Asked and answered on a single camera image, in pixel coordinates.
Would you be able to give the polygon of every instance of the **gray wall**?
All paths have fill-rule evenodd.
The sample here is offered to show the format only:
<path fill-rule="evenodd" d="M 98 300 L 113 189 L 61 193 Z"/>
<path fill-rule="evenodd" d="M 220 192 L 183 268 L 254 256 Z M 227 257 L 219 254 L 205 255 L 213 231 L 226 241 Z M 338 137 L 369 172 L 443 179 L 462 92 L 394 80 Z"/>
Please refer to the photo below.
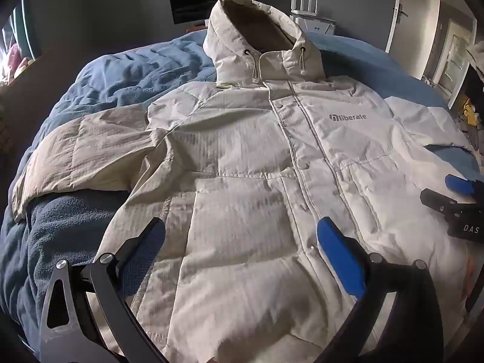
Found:
<path fill-rule="evenodd" d="M 288 12 L 290 0 L 260 0 Z M 384 49 L 395 0 L 318 0 L 320 13 L 338 21 L 337 34 Z M 182 35 L 169 0 L 30 0 L 41 49 L 59 44 L 122 50 Z"/>
<path fill-rule="evenodd" d="M 435 74 L 437 65 L 439 64 L 440 55 L 444 48 L 445 36 L 447 35 L 447 27 L 449 21 L 452 20 L 463 28 L 472 32 L 473 19 L 465 15 L 462 11 L 452 7 L 445 2 L 440 2 L 439 19 L 437 21 L 437 29 L 435 31 L 434 44 L 432 45 L 432 51 L 428 58 L 427 66 L 425 67 L 424 75 L 432 80 Z"/>

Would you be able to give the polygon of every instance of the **hood opening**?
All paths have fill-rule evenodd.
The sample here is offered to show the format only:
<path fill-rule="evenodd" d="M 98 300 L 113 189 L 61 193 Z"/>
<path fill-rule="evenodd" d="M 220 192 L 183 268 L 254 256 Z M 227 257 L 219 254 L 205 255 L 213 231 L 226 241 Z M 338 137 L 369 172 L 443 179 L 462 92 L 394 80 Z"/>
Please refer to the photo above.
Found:
<path fill-rule="evenodd" d="M 258 52 L 291 50 L 294 47 L 296 40 L 255 5 L 248 7 L 225 0 L 223 9 L 234 27 Z"/>

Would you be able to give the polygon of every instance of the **jacket sleeve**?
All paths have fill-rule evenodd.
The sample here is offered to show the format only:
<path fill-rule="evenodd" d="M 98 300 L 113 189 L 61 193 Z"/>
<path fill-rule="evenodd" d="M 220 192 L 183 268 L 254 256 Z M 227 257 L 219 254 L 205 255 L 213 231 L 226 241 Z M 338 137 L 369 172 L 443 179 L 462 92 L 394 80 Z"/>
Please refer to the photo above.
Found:
<path fill-rule="evenodd" d="M 469 141 L 445 108 L 423 106 L 396 96 L 386 98 L 385 102 L 393 118 L 422 146 L 456 146 L 473 152 Z"/>
<path fill-rule="evenodd" d="M 16 221 L 28 202 L 50 192 L 130 191 L 156 140 L 142 105 L 84 116 L 54 129 L 33 152 L 12 193 Z"/>

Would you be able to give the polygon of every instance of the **white door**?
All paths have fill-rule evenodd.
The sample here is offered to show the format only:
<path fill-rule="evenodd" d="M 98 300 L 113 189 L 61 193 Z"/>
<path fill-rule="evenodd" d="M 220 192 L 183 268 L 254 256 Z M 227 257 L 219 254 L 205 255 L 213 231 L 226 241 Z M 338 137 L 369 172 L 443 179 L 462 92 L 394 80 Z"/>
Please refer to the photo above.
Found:
<path fill-rule="evenodd" d="M 387 52 L 402 68 L 421 79 L 432 50 L 440 0 L 396 0 Z"/>

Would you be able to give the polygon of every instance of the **hood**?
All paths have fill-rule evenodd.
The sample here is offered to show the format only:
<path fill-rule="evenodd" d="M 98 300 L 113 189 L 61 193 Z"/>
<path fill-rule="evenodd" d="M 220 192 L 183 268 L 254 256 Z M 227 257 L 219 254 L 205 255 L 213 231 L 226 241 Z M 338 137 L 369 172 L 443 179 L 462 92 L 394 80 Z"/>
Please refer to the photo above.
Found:
<path fill-rule="evenodd" d="M 218 0 L 203 49 L 214 61 L 221 87 L 324 79 L 321 53 L 301 28 L 280 10 L 254 0 Z"/>

